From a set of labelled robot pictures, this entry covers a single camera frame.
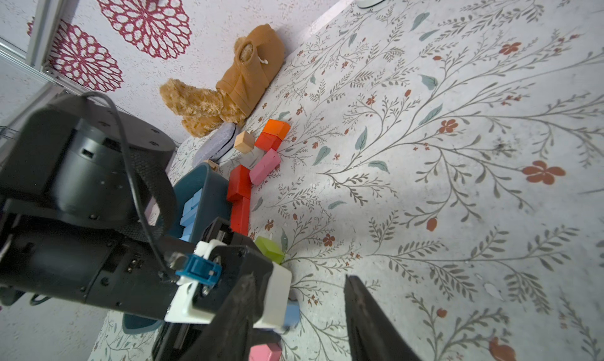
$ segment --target light blue block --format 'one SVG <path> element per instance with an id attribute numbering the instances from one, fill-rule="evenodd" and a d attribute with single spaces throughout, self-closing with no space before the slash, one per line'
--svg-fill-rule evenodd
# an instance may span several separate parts
<path id="1" fill-rule="evenodd" d="M 188 225 L 195 222 L 195 216 L 197 215 L 197 207 L 185 213 L 181 218 L 181 226 L 187 227 Z"/>
<path id="2" fill-rule="evenodd" d="M 191 233 L 193 232 L 193 225 L 195 225 L 194 223 L 188 225 L 183 231 L 182 231 L 182 236 L 181 236 L 181 240 L 184 240 L 185 242 L 190 242 L 191 239 Z"/>
<path id="3" fill-rule="evenodd" d="M 288 301 L 285 309 L 285 321 L 283 327 L 294 327 L 300 322 L 300 306 L 298 301 Z"/>
<path id="4" fill-rule="evenodd" d="M 193 208 L 193 198 L 191 197 L 189 199 L 189 201 L 185 202 L 185 207 L 182 209 L 182 213 L 187 214 L 187 213 L 191 212 L 192 208 Z"/>
<path id="5" fill-rule="evenodd" d="M 197 206 L 199 205 L 200 199 L 201 199 L 201 190 L 195 192 L 195 194 L 187 202 L 185 202 L 185 206 L 182 209 L 183 216 L 185 216 L 185 214 L 189 213 L 191 210 L 197 208 Z"/>
<path id="6" fill-rule="evenodd" d="M 195 208 L 196 206 L 199 205 L 199 200 L 201 199 L 201 190 L 195 192 L 195 194 L 193 195 L 193 197 L 191 198 L 191 208 Z"/>

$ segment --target wall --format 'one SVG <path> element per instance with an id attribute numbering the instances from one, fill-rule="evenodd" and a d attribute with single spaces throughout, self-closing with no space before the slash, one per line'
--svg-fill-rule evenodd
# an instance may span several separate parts
<path id="1" fill-rule="evenodd" d="M 0 311 L 0 359 L 87 359 L 107 310 L 54 298 L 32 307 L 30 298 L 27 293 Z"/>
<path id="2" fill-rule="evenodd" d="M 34 0 L 2 1 L 0 32 L 19 33 L 9 40 L 25 49 Z M 265 23 L 288 53 L 337 1 L 69 0 L 50 62 L 88 88 L 110 92 L 126 111 L 182 142 L 188 134 L 159 96 L 163 82 L 174 77 L 214 87 L 232 63 L 237 37 Z"/>

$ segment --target red block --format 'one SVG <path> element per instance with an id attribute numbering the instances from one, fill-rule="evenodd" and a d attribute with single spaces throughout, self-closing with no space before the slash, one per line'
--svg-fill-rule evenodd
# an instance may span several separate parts
<path id="1" fill-rule="evenodd" d="M 260 137 L 258 137 L 258 139 L 256 140 L 256 143 L 254 144 L 254 146 L 256 146 L 257 148 L 264 150 L 266 152 L 269 151 L 270 149 L 273 149 L 276 151 L 280 145 L 281 145 L 281 139 L 279 137 L 270 135 L 265 132 L 262 132 L 260 134 Z"/>
<path id="2" fill-rule="evenodd" d="M 249 179 L 249 170 L 239 165 L 231 171 L 228 178 L 228 191 L 226 199 L 232 203 L 242 198 L 250 199 L 252 196 L 252 181 Z"/>
<path id="3" fill-rule="evenodd" d="M 242 198 L 232 205 L 231 229 L 234 232 L 248 236 L 249 229 L 249 199 Z"/>

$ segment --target brown teddy bear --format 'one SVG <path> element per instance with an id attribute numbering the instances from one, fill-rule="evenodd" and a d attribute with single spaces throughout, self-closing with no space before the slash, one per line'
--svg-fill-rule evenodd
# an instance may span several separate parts
<path id="1" fill-rule="evenodd" d="M 285 47 L 268 24 L 258 26 L 235 42 L 235 58 L 216 91 L 198 89 L 171 79 L 159 93 L 182 125 L 195 137 L 203 137 L 223 122 L 243 125 L 269 83 L 281 69 Z"/>

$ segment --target blue connector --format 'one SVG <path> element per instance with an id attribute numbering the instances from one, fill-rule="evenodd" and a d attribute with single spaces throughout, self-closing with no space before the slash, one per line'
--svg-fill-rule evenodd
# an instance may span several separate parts
<path id="1" fill-rule="evenodd" d="M 179 276 L 189 277 L 203 285 L 213 287 L 221 276 L 222 267 L 197 255 L 189 255 L 185 268 L 177 270 Z"/>

